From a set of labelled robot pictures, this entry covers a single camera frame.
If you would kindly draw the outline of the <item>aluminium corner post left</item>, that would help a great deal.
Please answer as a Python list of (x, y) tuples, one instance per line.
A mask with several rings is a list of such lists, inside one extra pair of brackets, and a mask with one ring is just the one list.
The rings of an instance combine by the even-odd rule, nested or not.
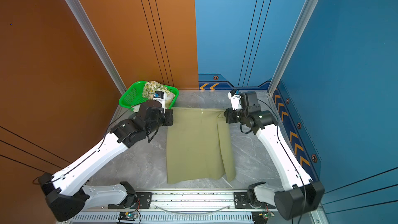
[(72, 11), (74, 17), (79, 23), (81, 29), (89, 40), (91, 46), (95, 50), (99, 59), (103, 63), (106, 68), (108, 74), (116, 85), (117, 89), (121, 94), (124, 94), (127, 91), (127, 88), (118, 73), (113, 61), (111, 60), (104, 44), (102, 43), (99, 35), (97, 34), (92, 22), (90, 21), (84, 7), (82, 6), (80, 0), (65, 0), (69, 9)]

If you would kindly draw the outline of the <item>green plastic basket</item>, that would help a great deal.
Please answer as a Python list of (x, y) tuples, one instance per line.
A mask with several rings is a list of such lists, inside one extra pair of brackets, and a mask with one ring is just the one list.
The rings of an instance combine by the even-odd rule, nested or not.
[[(140, 105), (149, 99), (142, 97), (142, 92), (144, 89), (145, 81), (139, 81), (135, 82), (132, 86), (128, 88), (128, 90), (122, 95), (122, 97), (119, 100), (119, 105), (125, 108), (131, 108), (133, 109), (134, 106)], [(172, 101), (171, 107), (172, 108), (179, 96), (179, 90), (175, 87), (172, 86), (166, 86), (170, 92), (175, 94), (175, 98)]]

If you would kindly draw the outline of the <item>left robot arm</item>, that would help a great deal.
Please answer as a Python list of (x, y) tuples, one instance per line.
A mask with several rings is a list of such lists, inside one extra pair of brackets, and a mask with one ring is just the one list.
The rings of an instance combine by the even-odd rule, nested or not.
[(161, 102), (148, 100), (138, 113), (118, 122), (103, 139), (68, 167), (38, 178), (48, 207), (57, 221), (70, 220), (82, 210), (110, 206), (132, 209), (138, 207), (134, 188), (122, 181), (109, 186), (89, 186), (87, 181), (113, 158), (142, 140), (151, 141), (162, 126), (173, 125), (173, 110)]

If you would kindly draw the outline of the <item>right circuit board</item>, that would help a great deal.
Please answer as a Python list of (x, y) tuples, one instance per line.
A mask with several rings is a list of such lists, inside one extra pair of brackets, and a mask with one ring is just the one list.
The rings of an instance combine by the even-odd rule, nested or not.
[(252, 212), (252, 221), (254, 224), (267, 224), (270, 218), (275, 217), (273, 213)]

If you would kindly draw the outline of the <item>lemon print skirt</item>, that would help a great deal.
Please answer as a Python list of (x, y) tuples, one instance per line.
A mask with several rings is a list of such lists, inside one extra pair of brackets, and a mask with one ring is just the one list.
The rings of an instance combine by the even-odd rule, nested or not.
[(169, 95), (171, 93), (170, 90), (166, 86), (164, 86), (156, 81), (150, 81), (150, 82), (145, 83), (144, 89), (142, 92), (142, 97), (152, 100), (154, 98), (156, 91), (161, 91), (163, 93), (166, 93), (167, 95)]

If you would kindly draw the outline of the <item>circuit board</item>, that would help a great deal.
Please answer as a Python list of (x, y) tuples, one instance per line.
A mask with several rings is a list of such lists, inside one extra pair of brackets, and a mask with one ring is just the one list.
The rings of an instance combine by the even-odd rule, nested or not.
[(137, 212), (120, 212), (117, 223), (119, 224), (137, 224), (140, 221)]
[(254, 224), (267, 224), (270, 218), (275, 217), (273, 213), (252, 212), (252, 221)]

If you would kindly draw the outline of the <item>pastel floral skirt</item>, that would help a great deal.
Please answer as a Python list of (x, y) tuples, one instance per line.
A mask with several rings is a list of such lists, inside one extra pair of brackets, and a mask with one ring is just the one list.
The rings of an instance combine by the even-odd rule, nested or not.
[(174, 98), (175, 98), (175, 94), (174, 93), (172, 93), (172, 92), (167, 93), (167, 96), (165, 98), (165, 106), (166, 106), (166, 108), (171, 107), (171, 104), (172, 104), (172, 101), (174, 100)]

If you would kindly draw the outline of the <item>left circuit board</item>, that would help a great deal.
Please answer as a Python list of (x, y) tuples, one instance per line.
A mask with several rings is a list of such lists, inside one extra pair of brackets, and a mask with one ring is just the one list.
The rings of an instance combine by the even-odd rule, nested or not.
[(120, 212), (117, 223), (119, 224), (137, 224), (140, 221), (137, 212)]

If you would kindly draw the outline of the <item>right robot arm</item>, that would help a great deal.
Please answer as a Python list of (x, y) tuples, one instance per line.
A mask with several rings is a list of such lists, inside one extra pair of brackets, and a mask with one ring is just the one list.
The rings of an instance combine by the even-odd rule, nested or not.
[(261, 100), (254, 91), (228, 93), (231, 107), (224, 112), (227, 123), (239, 123), (250, 130), (265, 147), (277, 169), (281, 187), (266, 182), (248, 187), (249, 204), (269, 213), (269, 205), (275, 206), (285, 220), (301, 219), (304, 214), (318, 208), (325, 189), (321, 182), (314, 181), (297, 161), (279, 130), (281, 121), (271, 108), (262, 110)]

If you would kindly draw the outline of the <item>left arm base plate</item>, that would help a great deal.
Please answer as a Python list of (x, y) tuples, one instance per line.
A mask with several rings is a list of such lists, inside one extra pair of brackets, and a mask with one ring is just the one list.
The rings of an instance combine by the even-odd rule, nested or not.
[(150, 209), (152, 192), (137, 192), (134, 196), (127, 195), (120, 204), (109, 204), (108, 209)]

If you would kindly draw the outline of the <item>aluminium corner post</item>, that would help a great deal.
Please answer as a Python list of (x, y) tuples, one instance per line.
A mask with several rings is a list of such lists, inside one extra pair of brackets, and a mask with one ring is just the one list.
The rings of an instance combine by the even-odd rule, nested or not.
[(91, 46), (95, 50), (99, 59), (103, 63), (106, 68), (108, 74), (116, 85), (117, 89), (121, 94), (124, 94), (127, 91), (127, 88), (118, 73), (113, 61), (111, 60), (104, 44), (102, 43), (99, 35), (97, 34), (92, 22), (90, 21), (84, 7), (82, 6), (80, 0), (65, 0), (69, 9), (72, 11), (74, 17), (79, 23), (81, 29), (89, 40)]
[(272, 77), (271, 83), (268, 87), (267, 93), (269, 96), (272, 96), (292, 58), (292, 55), (304, 33), (304, 30), (318, 4), (319, 0), (305, 0), (302, 10), (298, 16), (298, 19), (295, 23), (293, 31), (290, 35), (290, 38), (287, 42), (287, 45), (284, 49), (284, 52), (279, 60), (279, 63), (276, 67), (274, 75)]

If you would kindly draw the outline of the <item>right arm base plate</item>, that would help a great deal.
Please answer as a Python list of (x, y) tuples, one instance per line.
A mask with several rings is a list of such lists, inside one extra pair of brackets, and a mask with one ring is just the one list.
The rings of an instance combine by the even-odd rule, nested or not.
[(254, 209), (254, 197), (248, 191), (238, 191), (233, 193), (234, 207), (236, 209)]

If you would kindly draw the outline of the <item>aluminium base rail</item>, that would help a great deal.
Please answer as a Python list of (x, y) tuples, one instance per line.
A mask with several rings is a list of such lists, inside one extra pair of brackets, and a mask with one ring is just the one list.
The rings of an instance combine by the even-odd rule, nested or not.
[[(152, 192), (153, 196), (150, 209), (159, 209), (177, 215), (188, 214), (190, 212), (196, 215), (199, 213), (209, 215), (212, 212), (223, 209), (236, 209), (234, 207), (233, 193), (238, 191), (242, 190), (139, 190), (136, 192)], [(254, 208), (252, 210), (260, 211), (264, 209)], [(310, 213), (315, 223), (328, 223), (324, 210), (320, 209), (319, 206)]]

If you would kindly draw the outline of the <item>aluminium corner post right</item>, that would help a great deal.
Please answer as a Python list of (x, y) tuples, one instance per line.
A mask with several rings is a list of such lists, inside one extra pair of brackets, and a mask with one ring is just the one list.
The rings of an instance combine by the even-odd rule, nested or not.
[(279, 63), (276, 67), (274, 75), (272, 77), (271, 83), (268, 87), (267, 93), (269, 96), (272, 96), (292, 58), (292, 55), (304, 33), (304, 30), (318, 4), (319, 0), (305, 0), (302, 10), (298, 16), (298, 19), (295, 23), (293, 31), (290, 35), (290, 38), (287, 42), (287, 45), (284, 49), (284, 52), (279, 60)]

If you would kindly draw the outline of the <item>olive green skirt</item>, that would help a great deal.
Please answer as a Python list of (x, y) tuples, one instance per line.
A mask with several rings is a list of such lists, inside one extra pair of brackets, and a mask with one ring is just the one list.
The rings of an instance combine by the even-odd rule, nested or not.
[(168, 184), (223, 176), (234, 180), (235, 159), (224, 110), (176, 107), (173, 117), (166, 141)]

